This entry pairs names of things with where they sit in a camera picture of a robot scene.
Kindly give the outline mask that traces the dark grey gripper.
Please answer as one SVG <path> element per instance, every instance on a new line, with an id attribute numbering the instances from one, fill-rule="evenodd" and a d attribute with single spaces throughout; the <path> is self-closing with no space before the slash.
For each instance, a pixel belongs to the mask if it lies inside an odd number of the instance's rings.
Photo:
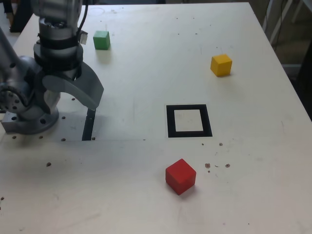
<path id="1" fill-rule="evenodd" d="M 59 67 L 45 66 L 36 74 L 37 104 L 47 114 L 55 111 L 60 93 L 68 93 L 87 108 L 96 109 L 103 91 L 96 73 L 84 62 L 64 71 Z"/>

